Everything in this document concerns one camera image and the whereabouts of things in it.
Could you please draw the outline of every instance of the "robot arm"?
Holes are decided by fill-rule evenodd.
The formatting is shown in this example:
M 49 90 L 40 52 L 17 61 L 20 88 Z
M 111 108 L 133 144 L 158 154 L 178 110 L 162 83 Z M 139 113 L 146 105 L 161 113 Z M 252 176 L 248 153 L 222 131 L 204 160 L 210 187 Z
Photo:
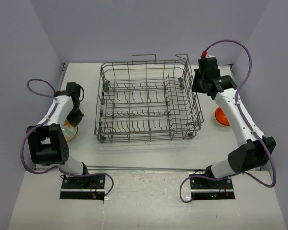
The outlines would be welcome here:
M 268 163 L 265 150 L 242 118 L 237 103 L 270 152 L 275 147 L 275 141 L 273 137 L 265 137 L 253 122 L 239 96 L 238 102 L 235 102 L 236 84 L 230 76 L 220 76 L 215 57 L 203 57 L 199 60 L 199 69 L 195 70 L 192 91 L 206 93 L 220 106 L 234 131 L 238 145 L 226 159 L 206 168 L 205 174 L 208 177 L 222 178 Z
M 46 116 L 38 124 L 42 124 L 49 117 L 50 120 L 28 137 L 33 163 L 43 166 L 57 165 L 64 172 L 74 175 L 87 174 L 86 166 L 69 155 L 68 145 L 61 129 L 65 120 L 76 126 L 84 116 L 79 109 L 80 91 L 80 85 L 70 82 L 67 83 L 66 90 L 55 92 L 54 97 L 57 100 L 53 101 Z

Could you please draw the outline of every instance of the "purple wall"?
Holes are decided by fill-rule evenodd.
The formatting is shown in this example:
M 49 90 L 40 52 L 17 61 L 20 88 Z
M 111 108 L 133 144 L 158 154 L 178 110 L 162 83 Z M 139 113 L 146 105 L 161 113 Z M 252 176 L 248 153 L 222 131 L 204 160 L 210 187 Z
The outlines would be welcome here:
M 130 60 L 188 53 L 196 62 L 210 43 L 246 42 L 269 0 L 30 0 L 62 61 Z M 214 47 L 221 63 L 240 49 Z
M 246 45 L 253 69 L 241 97 L 262 131 L 276 140 L 275 191 L 288 228 L 288 1 L 270 1 Z M 247 63 L 241 53 L 234 65 L 238 82 Z
M 0 230 L 8 227 L 24 176 L 19 148 L 26 127 L 36 124 L 51 104 L 32 95 L 26 81 L 43 78 L 57 85 L 60 70 L 31 3 L 0 0 Z M 44 85 L 37 88 L 51 92 Z

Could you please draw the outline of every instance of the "metal wire basket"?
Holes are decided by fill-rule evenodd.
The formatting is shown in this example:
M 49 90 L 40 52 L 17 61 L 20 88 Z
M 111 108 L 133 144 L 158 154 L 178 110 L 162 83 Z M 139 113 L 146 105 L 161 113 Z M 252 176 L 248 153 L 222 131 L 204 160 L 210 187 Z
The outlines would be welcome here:
M 153 60 L 134 60 L 154 57 Z M 187 54 L 132 55 L 100 68 L 95 135 L 100 142 L 192 139 L 203 122 Z

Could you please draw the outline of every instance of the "orange object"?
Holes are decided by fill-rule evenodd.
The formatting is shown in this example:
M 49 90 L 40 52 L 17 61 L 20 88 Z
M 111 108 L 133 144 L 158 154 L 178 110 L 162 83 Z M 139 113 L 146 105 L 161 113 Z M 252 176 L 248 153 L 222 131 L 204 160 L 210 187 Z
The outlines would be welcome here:
M 223 110 L 219 107 L 215 111 L 215 118 L 218 123 L 220 123 L 223 126 L 230 126 L 230 123 L 227 120 L 227 117 L 225 116 L 225 113 Z

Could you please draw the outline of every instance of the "purple cable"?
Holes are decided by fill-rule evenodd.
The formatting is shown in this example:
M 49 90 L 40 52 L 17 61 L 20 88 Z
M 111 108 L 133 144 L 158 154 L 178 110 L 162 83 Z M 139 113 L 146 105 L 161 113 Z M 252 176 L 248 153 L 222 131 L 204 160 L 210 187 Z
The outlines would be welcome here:
M 43 79 L 39 79 L 39 78 L 33 78 L 33 79 L 30 79 L 30 80 L 27 82 L 27 88 L 29 89 L 29 91 L 31 91 L 32 93 L 34 93 L 34 94 L 36 94 L 36 95 L 42 96 L 42 97 L 51 98 L 52 100 L 55 100 L 55 101 L 58 100 L 58 99 L 57 99 L 56 97 L 54 97 L 54 96 L 46 95 L 46 94 L 42 94 L 42 93 L 38 93 L 38 92 L 32 90 L 31 87 L 30 87 L 30 82 L 32 82 L 32 81 L 42 81 L 42 82 L 46 83 L 47 85 L 49 85 L 49 86 L 52 88 L 52 90 L 55 92 L 54 87 L 53 87 L 49 82 L 47 82 L 47 81 L 45 81 L 45 80 L 43 80 Z M 26 134 L 26 136 L 24 137 L 24 139 L 23 139 L 23 141 L 22 141 L 22 143 L 21 143 L 21 147 L 20 147 L 20 160 L 21 160 L 21 163 L 22 163 L 23 167 L 24 167 L 28 172 L 30 172 L 30 173 L 37 174 L 37 175 L 39 175 L 39 174 L 45 174 L 45 173 L 48 173 L 49 171 L 51 171 L 51 170 L 53 170 L 53 169 L 57 169 L 57 168 L 58 168 L 58 166 L 53 166 L 53 167 L 51 167 L 50 169 L 47 169 L 47 170 L 44 170 L 44 171 L 41 171 L 41 172 L 37 172 L 37 171 L 32 170 L 32 169 L 26 164 L 26 162 L 25 162 L 25 160 L 24 160 L 24 146 L 25 146 L 25 142 L 27 141 L 28 137 L 29 137 L 35 130 L 37 130 L 39 127 L 42 127 L 45 123 L 47 123 L 47 122 L 50 120 L 50 118 L 51 118 L 52 115 L 54 114 L 54 112 L 55 112 L 55 110 L 57 109 L 57 107 L 58 107 L 58 104 L 55 103 L 53 109 L 51 110 L 51 112 L 50 112 L 50 114 L 49 114 L 49 116 L 48 116 L 48 118 L 46 118 L 45 121 L 42 122 L 41 124 L 39 124 L 39 125 L 35 126 L 34 128 L 32 128 L 32 129 Z M 112 186 L 111 186 L 111 188 L 109 189 L 109 191 L 108 191 L 107 193 L 105 193 L 105 196 L 108 195 L 108 194 L 111 192 L 111 190 L 113 189 L 113 186 L 114 186 L 114 180 L 113 180 L 113 178 L 112 178 L 109 174 L 107 174 L 107 173 L 101 172 L 101 173 L 94 173 L 94 174 L 87 174 L 87 175 L 75 175 L 75 174 L 67 173 L 67 172 L 63 171 L 62 169 L 60 169 L 60 168 L 59 168 L 59 171 L 60 171 L 61 173 L 65 174 L 65 175 L 69 175 L 69 176 L 73 176 L 73 177 L 88 177 L 88 176 L 98 176 L 98 175 L 105 175 L 105 176 L 109 177 L 110 180 L 112 181 Z
M 230 40 L 230 39 L 224 39 L 224 40 L 219 40 L 219 41 L 216 41 L 214 43 L 212 43 L 210 46 L 207 47 L 206 51 L 208 51 L 212 46 L 218 44 L 218 43 L 222 43 L 222 42 L 232 42 L 232 43 L 236 43 L 238 44 L 239 46 L 241 46 L 247 53 L 248 55 L 248 58 L 249 58 L 249 71 L 245 77 L 245 79 L 243 80 L 243 82 L 241 83 L 241 85 L 237 88 L 237 91 L 236 91 L 236 94 L 235 94 L 235 101 L 237 102 L 238 101 L 238 95 L 239 95 L 239 92 L 241 90 L 241 88 L 243 87 L 243 85 L 245 84 L 245 82 L 248 80 L 249 76 L 250 76 L 250 73 L 251 73 L 251 69 L 252 69 L 252 59 L 251 59 L 251 54 L 250 52 L 248 51 L 248 49 L 245 47 L 244 44 L 242 44 L 241 42 L 238 42 L 238 41 L 235 41 L 235 40 Z M 249 123 L 248 119 L 246 118 L 246 116 L 244 115 L 244 112 L 243 110 L 241 109 L 241 106 L 239 105 L 239 103 L 236 103 L 237 104 L 237 108 L 244 120 L 244 122 L 246 123 L 246 125 L 250 128 L 250 130 L 253 130 L 253 127 L 252 125 Z M 253 132 L 253 134 L 256 136 L 256 138 L 259 140 L 260 144 L 262 145 L 262 147 L 264 148 L 268 158 L 269 158 L 269 161 L 270 161 L 270 164 L 271 164 L 271 169 L 272 169 L 272 183 L 271 184 L 266 184 L 264 183 L 263 181 L 259 180 L 257 177 L 253 176 L 252 174 L 250 174 L 249 172 L 244 172 L 245 174 L 247 174 L 248 176 L 250 176 L 251 178 L 253 178 L 254 180 L 256 180 L 257 182 L 259 182 L 260 184 L 268 187 L 268 188 L 273 188 L 276 184 L 276 170 L 275 170 L 275 165 L 274 165 L 274 161 L 273 161 L 273 158 L 271 156 L 271 153 L 270 151 L 268 150 L 267 146 L 264 144 L 263 140 L 260 138 L 260 136 L 256 133 L 256 132 Z M 207 180 L 211 180 L 211 181 L 221 181 L 221 180 L 224 180 L 226 178 L 228 178 L 227 176 L 225 177 L 222 177 L 222 178 L 210 178 L 210 177 L 206 177 L 206 176 L 199 176 L 199 175 L 192 175 L 192 176 L 189 176 L 187 177 L 186 179 L 184 179 L 184 181 L 181 183 L 180 185 L 180 190 L 179 190 L 179 195 L 180 195 L 180 199 L 184 202 L 184 203 L 189 203 L 191 201 L 194 200 L 194 197 L 191 198 L 190 200 L 184 200 L 182 198 L 182 195 L 181 195 L 181 191 L 182 191 L 182 186 L 184 185 L 184 183 L 191 179 L 191 178 L 203 178 L 203 179 L 207 179 Z
M 27 88 L 29 89 L 29 91 L 31 91 L 32 93 L 34 93 L 34 94 L 36 94 L 36 95 L 39 95 L 39 96 L 42 96 L 42 97 L 48 97 L 48 98 L 51 98 L 52 100 L 57 101 L 57 99 L 56 99 L 54 96 L 50 96 L 50 95 L 38 93 L 38 92 L 32 90 L 31 87 L 30 87 L 30 82 L 32 82 L 32 81 L 42 81 L 42 82 L 46 83 L 47 85 L 49 85 L 49 86 L 52 88 L 52 90 L 55 92 L 54 87 L 53 87 L 49 82 L 47 82 L 47 81 L 45 81 L 45 80 L 43 80 L 43 79 L 33 78 L 33 79 L 30 79 L 30 80 L 27 82 Z M 51 118 L 52 115 L 54 114 L 54 112 L 55 112 L 55 110 L 56 110 L 57 107 L 58 107 L 58 104 L 55 103 L 55 105 L 54 105 L 51 113 L 49 114 L 49 117 L 46 118 L 45 121 L 42 122 L 41 124 L 39 124 L 39 125 L 35 126 L 34 128 L 32 128 L 32 129 L 25 135 L 24 139 L 23 139 L 22 142 L 21 142 L 21 146 L 20 146 L 20 161 L 21 161 L 23 167 L 24 167 L 27 171 L 29 171 L 30 173 L 33 173 L 33 174 L 36 174 L 36 175 L 40 175 L 40 174 L 48 173 L 49 171 L 57 168 L 57 166 L 53 166 L 53 167 L 51 167 L 50 169 L 37 172 L 37 171 L 32 170 L 32 169 L 26 164 L 26 162 L 25 162 L 25 160 L 24 160 L 24 146 L 25 146 L 25 142 L 27 141 L 27 139 L 29 138 L 29 136 L 30 136 L 35 130 L 37 130 L 38 128 L 42 127 L 45 123 L 47 123 L 47 122 L 50 120 L 50 118 Z

